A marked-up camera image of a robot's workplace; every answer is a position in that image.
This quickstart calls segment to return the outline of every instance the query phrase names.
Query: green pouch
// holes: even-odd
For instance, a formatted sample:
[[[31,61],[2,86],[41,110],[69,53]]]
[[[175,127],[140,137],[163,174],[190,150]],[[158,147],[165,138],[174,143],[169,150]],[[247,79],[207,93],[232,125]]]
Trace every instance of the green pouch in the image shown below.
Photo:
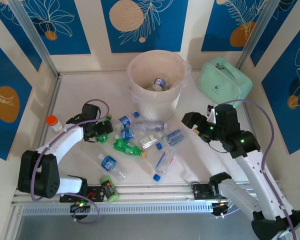
[[[227,60],[218,56],[203,65],[198,87],[216,104],[245,99],[252,88],[252,81]],[[242,102],[234,102],[237,108]]]

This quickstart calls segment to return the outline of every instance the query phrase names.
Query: robotic arm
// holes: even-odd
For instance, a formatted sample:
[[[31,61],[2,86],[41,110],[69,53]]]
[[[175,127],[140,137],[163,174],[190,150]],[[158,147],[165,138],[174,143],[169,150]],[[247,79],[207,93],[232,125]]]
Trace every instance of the robotic arm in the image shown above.
[[[100,114],[99,107],[92,104],[84,104],[82,113],[72,117],[66,122],[64,129],[87,120],[96,120]],[[69,176],[60,173],[58,165],[64,155],[79,141],[96,141],[96,138],[113,131],[110,121],[89,122],[79,124],[66,134],[59,133],[47,145],[35,151],[27,150],[21,157],[21,165],[18,179],[18,189],[21,192],[30,193],[32,173],[35,163],[47,146],[51,146],[40,160],[41,171],[37,172],[34,181],[34,194],[45,198],[53,198],[56,194],[80,193],[86,196],[88,190],[87,180],[78,176]]]
[[[258,200],[236,185],[225,172],[210,178],[206,194],[231,200],[249,218],[254,233],[262,240],[275,240],[291,230],[283,210],[286,210],[294,228],[300,226],[300,211],[294,210],[284,197],[265,166],[262,170],[263,154],[255,136],[240,130],[237,111],[232,105],[208,106],[208,118],[198,112],[186,113],[182,122],[193,130],[204,142],[220,141],[223,148],[242,168],[255,190]],[[280,204],[265,174],[281,198]]]

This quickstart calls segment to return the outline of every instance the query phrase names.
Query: blue bottle cap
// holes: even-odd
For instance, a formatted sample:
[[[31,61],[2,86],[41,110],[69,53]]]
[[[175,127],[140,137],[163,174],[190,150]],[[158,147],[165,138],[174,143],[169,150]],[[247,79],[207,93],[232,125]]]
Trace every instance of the blue bottle cap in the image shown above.
[[[159,149],[159,150],[162,149],[162,145],[161,145],[160,142],[156,144],[156,148]]]
[[[157,182],[159,182],[160,178],[161,178],[161,177],[160,177],[158,174],[155,174],[155,175],[153,176],[153,180],[155,180],[155,181],[157,181]]]

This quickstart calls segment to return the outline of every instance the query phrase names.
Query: white trash bin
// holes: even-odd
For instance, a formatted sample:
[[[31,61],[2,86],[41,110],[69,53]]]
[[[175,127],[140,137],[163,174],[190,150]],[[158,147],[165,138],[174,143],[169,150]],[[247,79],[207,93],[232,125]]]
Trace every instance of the white trash bin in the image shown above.
[[[170,51],[146,51],[135,57],[127,67],[127,74],[132,101],[137,104],[139,113],[150,120],[169,120],[174,115],[190,72],[190,64]],[[170,89],[147,90],[162,74],[166,76],[164,80]]]

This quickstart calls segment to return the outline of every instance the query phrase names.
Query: white table surface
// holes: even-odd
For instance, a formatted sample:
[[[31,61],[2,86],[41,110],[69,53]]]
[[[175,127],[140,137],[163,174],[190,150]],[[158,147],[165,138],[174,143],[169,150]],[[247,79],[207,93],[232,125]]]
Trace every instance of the white table surface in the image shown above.
[[[78,142],[61,160],[59,170],[69,175],[87,179],[88,184],[99,184],[99,179],[107,174],[101,167],[97,156],[100,153],[110,155],[124,166],[127,177],[118,182],[112,177],[116,185],[156,186],[189,183],[193,181],[208,182],[209,177],[220,172],[227,172],[237,181],[247,181],[247,177],[229,153],[221,154],[212,150],[191,129],[185,127],[181,119],[185,113],[200,112],[206,114],[208,104],[213,102],[198,88],[196,82],[200,72],[191,73],[192,79],[182,90],[174,116],[168,121],[170,131],[181,129],[186,138],[174,146],[175,156],[167,174],[160,182],[155,182],[155,165],[163,151],[155,146],[148,148],[146,157],[129,156],[113,149],[114,135],[109,135],[104,144]],[[101,99],[108,103],[113,119],[118,119],[126,113],[135,112],[131,95],[126,84],[126,73],[102,72],[97,74],[74,74],[62,76],[60,89],[53,109],[53,114],[65,124],[76,114],[81,113],[83,104],[90,99]],[[95,102],[101,108],[101,115],[106,112],[102,103]],[[241,129],[249,130],[243,107],[237,109]],[[55,133],[48,129],[45,141],[48,142]],[[212,142],[211,146],[223,151],[220,143]]]

